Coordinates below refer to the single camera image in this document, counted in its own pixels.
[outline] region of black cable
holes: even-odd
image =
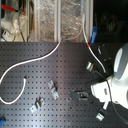
[[[110,85],[109,85],[108,80],[107,80],[102,74],[100,74],[98,71],[95,71],[95,73],[97,73],[98,75],[100,75],[100,76],[106,81],[106,83],[107,83],[107,85],[108,85],[109,93],[110,93],[110,100],[111,100],[112,108],[114,109],[114,111],[115,111],[115,113],[117,114],[118,118],[119,118],[122,122],[124,122],[125,124],[128,124],[128,120],[124,119],[124,118],[117,112],[117,110],[116,110],[116,108],[115,108],[115,105],[114,105],[113,100],[112,100],[112,94],[111,94],[111,89],[110,89]]]
[[[1,37],[1,39],[3,39],[5,42],[7,42],[7,40],[5,40],[3,37]]]
[[[12,41],[12,42],[14,42],[14,41],[15,41],[15,39],[16,39],[16,36],[14,36],[14,39],[13,39],[13,41]]]
[[[24,36],[23,36],[23,33],[22,33],[22,31],[21,31],[21,36],[22,36],[22,39],[23,39],[23,41],[25,42],[25,39],[24,39]]]

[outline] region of metal clip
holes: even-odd
[[[44,104],[45,101],[43,98],[41,98],[40,100],[38,100],[31,108],[31,112],[34,113],[36,112],[38,109],[40,109],[42,107],[42,104]]]
[[[51,80],[51,81],[48,83],[48,85],[49,85],[49,88],[50,88],[50,90],[51,90],[51,93],[52,93],[54,99],[57,100],[57,99],[59,98],[59,94],[58,94],[58,92],[57,92],[57,90],[56,90],[56,87],[55,87],[55,85],[54,85],[54,82]]]

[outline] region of black pegboard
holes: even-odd
[[[11,65],[43,56],[50,52],[56,43],[1,43],[0,44],[0,76]],[[109,54],[114,60],[117,50],[122,44],[106,44]],[[92,49],[97,53],[97,45]],[[0,96],[12,101],[22,89],[23,78],[27,76],[27,84],[21,98],[13,105],[0,102],[0,116],[6,118],[3,128],[122,128],[127,127],[118,120],[111,105],[108,116],[103,122],[95,119],[97,110],[103,104],[98,102],[90,92],[88,82],[97,76],[86,71],[88,61],[98,63],[90,54],[86,44],[61,43],[57,51],[50,57],[22,65],[11,70],[0,86]],[[48,82],[55,82],[59,99],[54,100]],[[70,100],[69,91],[86,90],[89,101]],[[45,105],[32,114],[29,108],[36,99],[43,97]],[[116,106],[126,118],[127,111]]]

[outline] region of small black object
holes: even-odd
[[[70,92],[70,98],[73,100],[87,100],[88,93],[87,92]]]

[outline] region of metal part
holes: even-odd
[[[44,103],[45,103],[45,101],[44,101],[43,98],[41,98],[40,100],[38,100],[38,101],[30,108],[31,112],[34,113],[34,112],[36,112],[37,110],[39,110],[39,109],[42,107],[42,105],[43,105]]]
[[[101,113],[98,113],[96,118],[99,120],[99,121],[102,121],[104,119],[104,116],[101,114]]]
[[[70,92],[70,98],[73,100],[87,100],[88,93],[87,92]]]
[[[55,87],[53,81],[51,80],[51,81],[48,83],[48,85],[49,85],[49,88],[50,88],[50,90],[51,90],[51,93],[52,93],[54,99],[57,100],[57,99],[59,98],[59,94],[58,94],[58,92],[57,92],[57,90],[56,90],[56,87]]]

